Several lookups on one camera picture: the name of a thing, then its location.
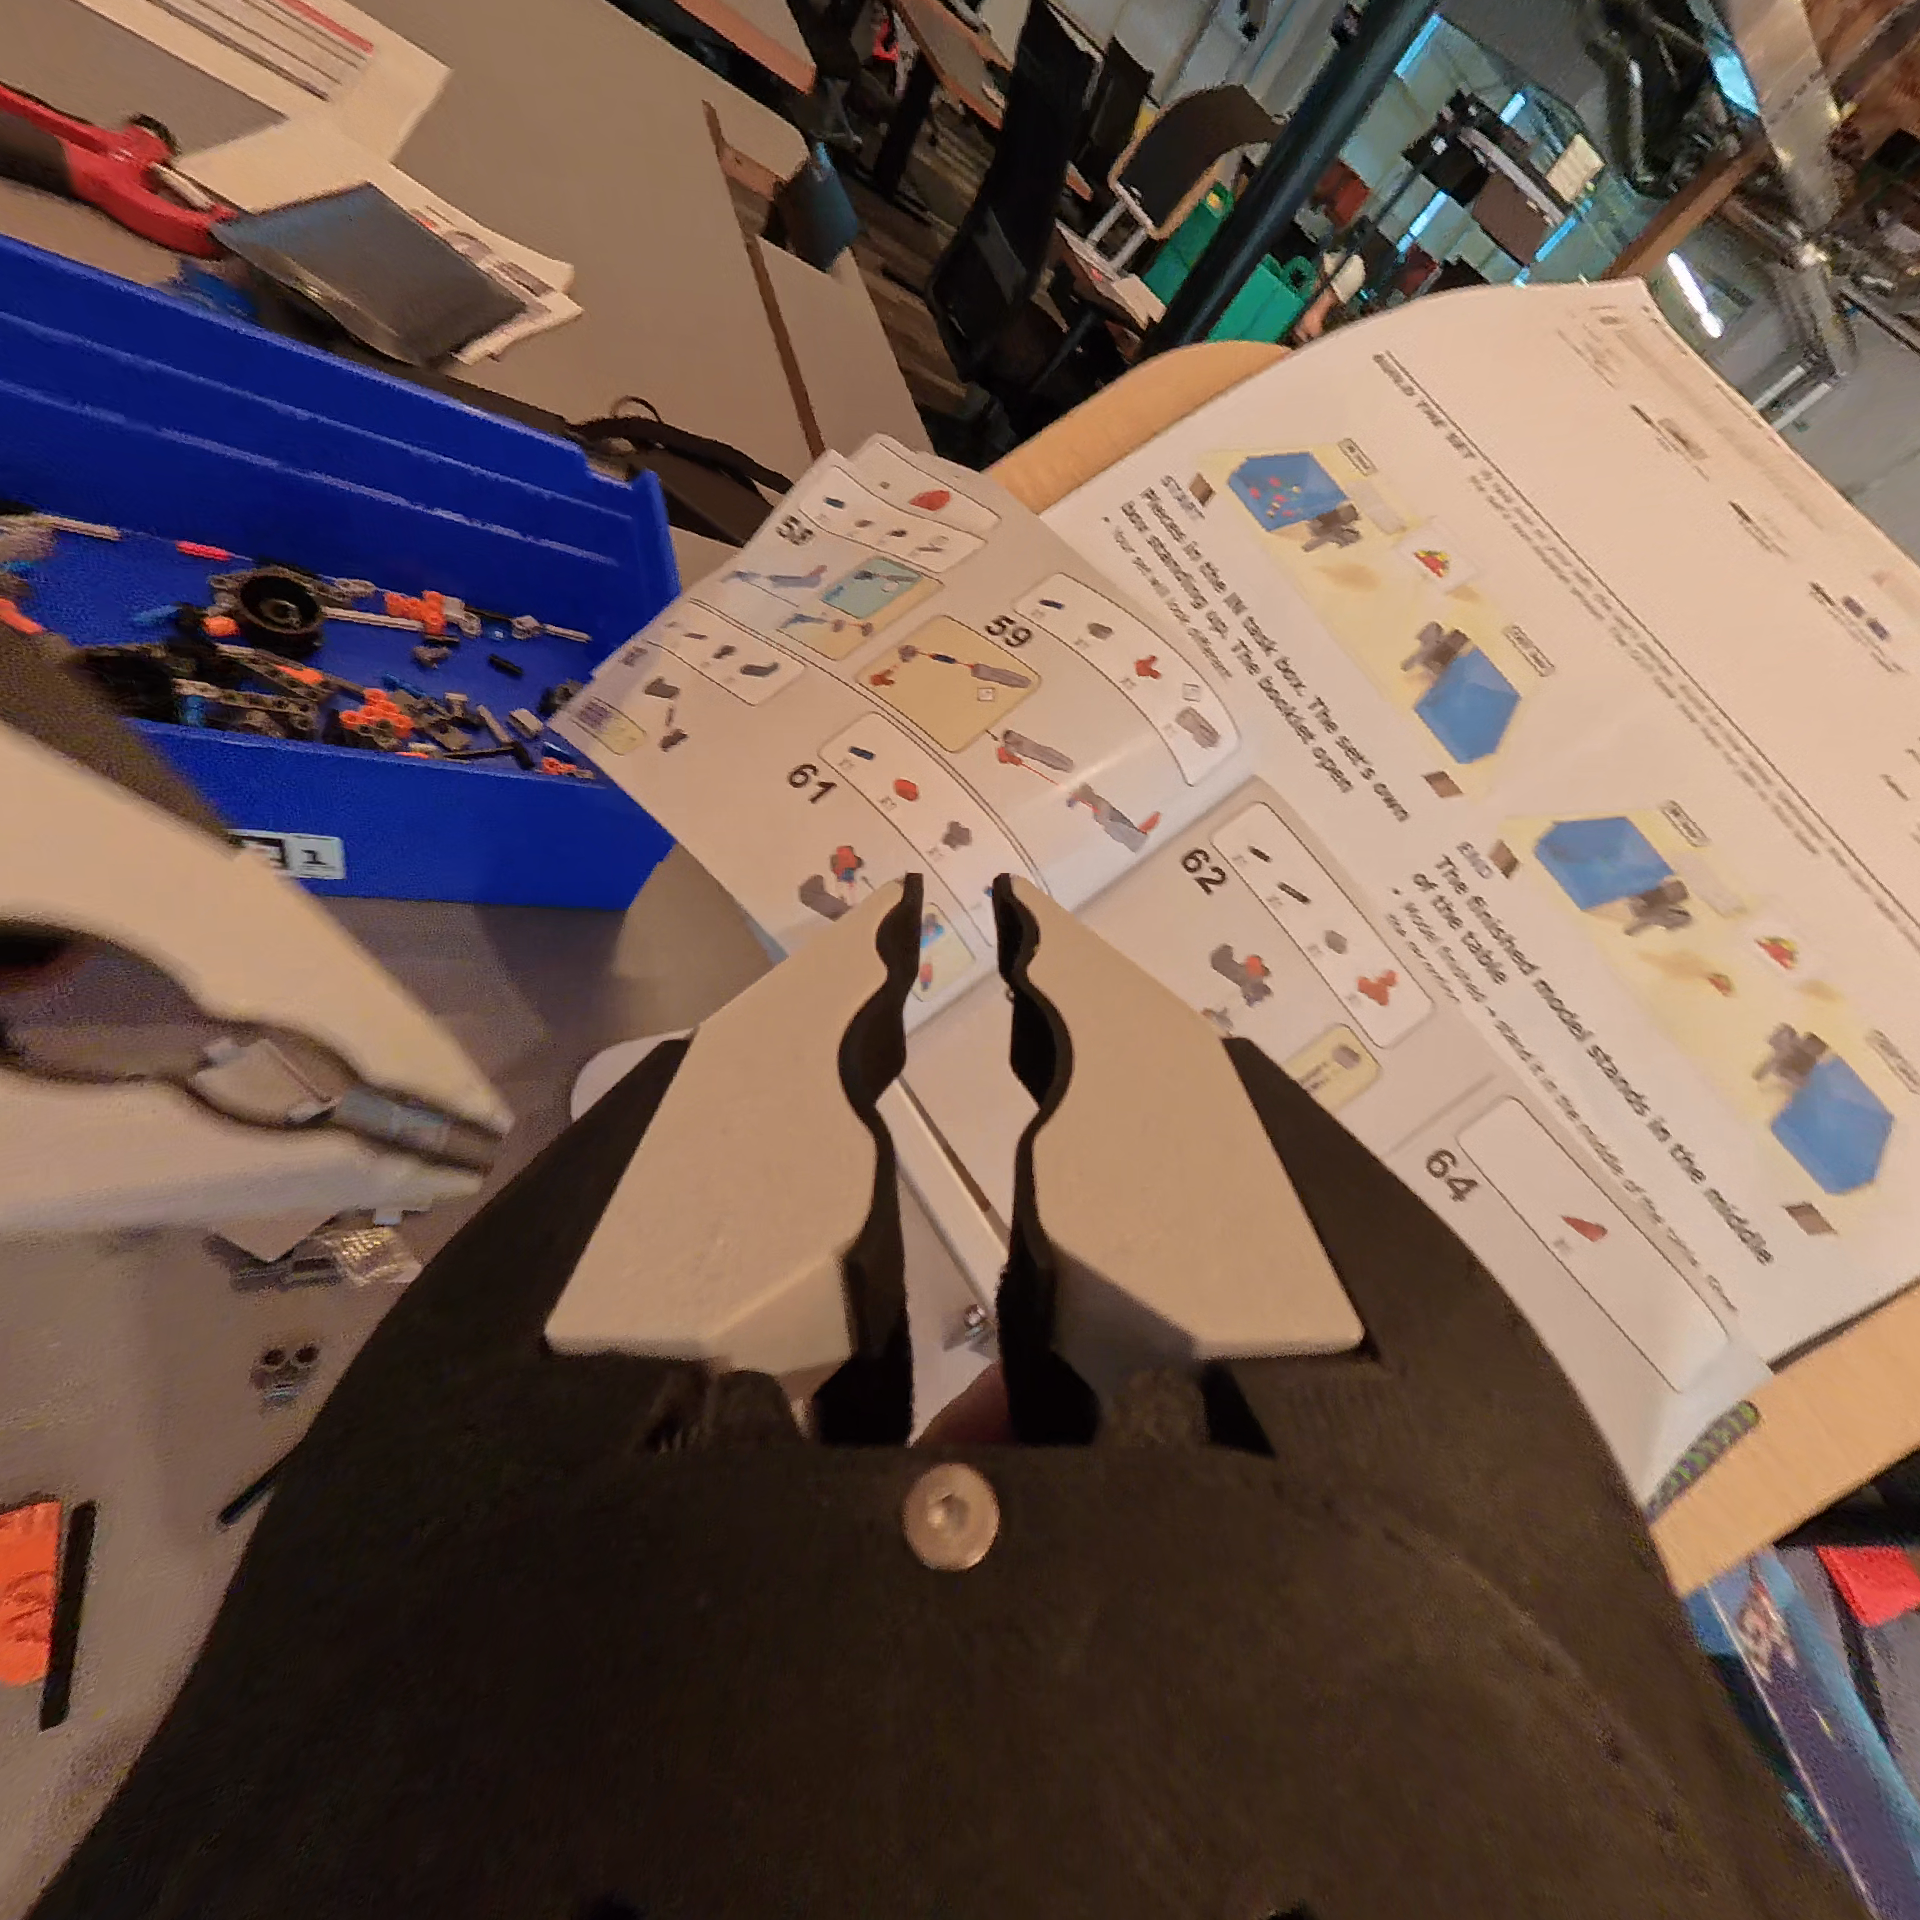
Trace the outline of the white printed instruction sheet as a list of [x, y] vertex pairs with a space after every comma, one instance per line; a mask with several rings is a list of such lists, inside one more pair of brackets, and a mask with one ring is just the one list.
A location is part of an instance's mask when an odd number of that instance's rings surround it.
[[1338, 330], [1050, 514], [1759, 1356], [1913, 1285], [1913, 564], [1644, 284]]

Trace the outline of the pile of small building parts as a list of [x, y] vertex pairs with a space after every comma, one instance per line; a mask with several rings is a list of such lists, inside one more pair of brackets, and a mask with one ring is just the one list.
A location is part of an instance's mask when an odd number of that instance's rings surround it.
[[117, 718], [591, 784], [588, 631], [5, 501], [5, 639]]

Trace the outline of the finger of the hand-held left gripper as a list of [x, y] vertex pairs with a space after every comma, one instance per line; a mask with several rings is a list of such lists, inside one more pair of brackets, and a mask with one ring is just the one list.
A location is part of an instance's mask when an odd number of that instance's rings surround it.
[[250, 1218], [309, 1227], [332, 1215], [432, 1211], [482, 1185], [465, 1167], [429, 1167], [332, 1131], [256, 1131], [181, 1092], [208, 1045], [256, 1036], [285, 1036], [373, 1088], [484, 1118], [484, 1075], [411, 1003], [332, 1019], [332, 1009], [5, 996], [5, 1236]]
[[[332, 1009], [332, 1019], [373, 1019], [375, 1003], [421, 1009], [256, 849], [17, 735], [5, 735], [0, 830], [5, 937], [78, 948], [110, 962], [113, 983], [149, 983], [190, 1009]], [[512, 1131], [490, 1082], [484, 1127]]]

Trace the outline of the dark grey flat pad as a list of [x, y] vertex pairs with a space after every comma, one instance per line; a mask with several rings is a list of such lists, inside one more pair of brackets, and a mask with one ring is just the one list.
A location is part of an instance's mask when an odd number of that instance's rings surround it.
[[510, 284], [373, 183], [229, 211], [208, 234], [256, 279], [405, 367], [444, 367], [529, 312]]

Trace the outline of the red hand tool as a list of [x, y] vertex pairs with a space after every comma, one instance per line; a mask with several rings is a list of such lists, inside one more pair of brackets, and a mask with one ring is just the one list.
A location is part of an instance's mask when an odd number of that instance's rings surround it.
[[0, 91], [0, 181], [78, 202], [117, 230], [190, 257], [225, 257], [237, 208], [176, 172], [164, 123], [135, 112], [117, 129], [85, 123], [12, 87]]

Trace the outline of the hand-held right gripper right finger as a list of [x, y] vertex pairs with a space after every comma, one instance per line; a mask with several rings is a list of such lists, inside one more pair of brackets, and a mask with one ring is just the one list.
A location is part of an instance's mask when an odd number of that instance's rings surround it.
[[1364, 1324], [1224, 1036], [1021, 876], [993, 881], [1011, 1077], [999, 1359], [1021, 1445], [1086, 1445], [1137, 1381], [1355, 1356]]

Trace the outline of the small clear plastic bag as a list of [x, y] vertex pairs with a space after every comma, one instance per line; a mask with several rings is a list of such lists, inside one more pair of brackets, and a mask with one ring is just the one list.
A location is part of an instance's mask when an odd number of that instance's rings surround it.
[[392, 1224], [332, 1218], [276, 1257], [244, 1252], [229, 1236], [208, 1236], [208, 1252], [225, 1267], [241, 1295], [302, 1295], [302, 1289], [365, 1289], [413, 1285], [423, 1263]]

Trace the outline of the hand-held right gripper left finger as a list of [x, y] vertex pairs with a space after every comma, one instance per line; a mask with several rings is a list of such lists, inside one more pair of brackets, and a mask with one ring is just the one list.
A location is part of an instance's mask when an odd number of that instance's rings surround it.
[[726, 1003], [678, 1067], [551, 1319], [555, 1356], [811, 1389], [829, 1445], [902, 1445], [912, 1339], [899, 1151], [921, 876], [865, 892]]

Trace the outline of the black office chair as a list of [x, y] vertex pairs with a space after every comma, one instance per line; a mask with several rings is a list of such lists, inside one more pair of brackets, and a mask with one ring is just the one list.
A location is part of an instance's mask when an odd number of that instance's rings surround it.
[[933, 422], [943, 455], [989, 465], [1122, 375], [1110, 322], [1093, 303], [1061, 322], [1046, 292], [1066, 172], [1110, 208], [1145, 105], [1149, 65], [1125, 42], [1093, 50], [1055, 5], [1026, 9], [989, 172], [921, 292], [965, 387], [961, 415]]

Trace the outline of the robot kit instruction booklet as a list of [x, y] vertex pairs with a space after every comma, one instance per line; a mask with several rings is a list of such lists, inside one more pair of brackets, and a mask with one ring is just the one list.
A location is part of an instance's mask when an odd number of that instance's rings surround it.
[[772, 950], [921, 876], [902, 1170], [979, 1297], [1011, 1149], [993, 876], [1250, 1039], [1516, 1295], [1649, 1497], [1759, 1431], [1764, 1359], [1597, 1149], [1569, 1149], [1359, 881], [1259, 782], [1250, 707], [1011, 492], [889, 438], [616, 645], [562, 735]]

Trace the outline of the white printed paper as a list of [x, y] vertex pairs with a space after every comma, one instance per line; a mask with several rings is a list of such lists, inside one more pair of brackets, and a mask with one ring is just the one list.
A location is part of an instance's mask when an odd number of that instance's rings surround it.
[[185, 150], [201, 202], [244, 211], [379, 183], [446, 65], [345, 0], [95, 0], [97, 18], [270, 110], [271, 123]]
[[484, 222], [475, 222], [462, 208], [429, 194], [421, 181], [402, 172], [396, 164], [379, 164], [373, 172], [373, 183], [396, 208], [405, 208], [423, 230], [432, 230], [455, 256], [465, 256], [482, 275], [490, 275], [490, 284], [499, 284], [519, 303], [519, 312], [503, 327], [465, 339], [453, 351], [455, 367], [493, 362], [512, 342], [551, 332], [551, 330], [585, 316], [585, 305], [572, 303], [572, 262], [538, 256], [538, 251], [490, 230]]

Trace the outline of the large orange wedge panel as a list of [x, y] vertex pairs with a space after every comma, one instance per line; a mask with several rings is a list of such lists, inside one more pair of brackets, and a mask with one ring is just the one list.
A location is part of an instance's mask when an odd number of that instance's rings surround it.
[[53, 1670], [61, 1597], [61, 1503], [0, 1511], [0, 1684], [32, 1689]]

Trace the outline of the black metal pole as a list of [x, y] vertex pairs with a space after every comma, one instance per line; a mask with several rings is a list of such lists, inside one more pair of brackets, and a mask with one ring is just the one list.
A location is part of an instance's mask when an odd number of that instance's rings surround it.
[[1369, 0], [1355, 15], [1348, 42], [1331, 45], [1297, 110], [1271, 142], [1259, 171], [1221, 225], [1213, 244], [1195, 257], [1189, 279], [1165, 303], [1164, 322], [1145, 332], [1137, 359], [1189, 350], [1213, 332], [1236, 285], [1277, 251], [1311, 183], [1329, 172], [1348, 138], [1359, 129], [1405, 45], [1433, 18], [1433, 0]]

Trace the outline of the green storage crate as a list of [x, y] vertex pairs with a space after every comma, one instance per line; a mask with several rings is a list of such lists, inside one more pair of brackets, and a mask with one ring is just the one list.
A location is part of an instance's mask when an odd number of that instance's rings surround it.
[[[1259, 256], [1248, 284], [1231, 292], [1210, 339], [1282, 342], [1311, 298], [1323, 242], [1338, 230], [1341, 202], [1359, 208], [1364, 197], [1369, 183], [1348, 159], [1331, 159], [1329, 172], [1311, 183], [1306, 208], [1296, 211], [1277, 251]], [[1221, 181], [1201, 194], [1184, 222], [1157, 244], [1153, 262], [1137, 275], [1153, 303], [1165, 305], [1183, 292], [1183, 284], [1195, 275], [1201, 256], [1213, 244], [1231, 208], [1236, 194]]]

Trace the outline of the blue tagged plastic bin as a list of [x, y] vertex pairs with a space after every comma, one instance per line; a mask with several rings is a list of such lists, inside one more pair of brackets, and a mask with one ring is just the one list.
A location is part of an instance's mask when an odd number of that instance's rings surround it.
[[[373, 690], [532, 711], [678, 592], [665, 492], [572, 442], [271, 339], [153, 285], [5, 242], [5, 501], [117, 527], [58, 538], [29, 616], [141, 645], [141, 610], [208, 596], [225, 564], [297, 564], [484, 616], [444, 667], [421, 637], [329, 619], [313, 656]], [[484, 756], [133, 724], [244, 844], [313, 892], [619, 915], [666, 834], [604, 778]]]

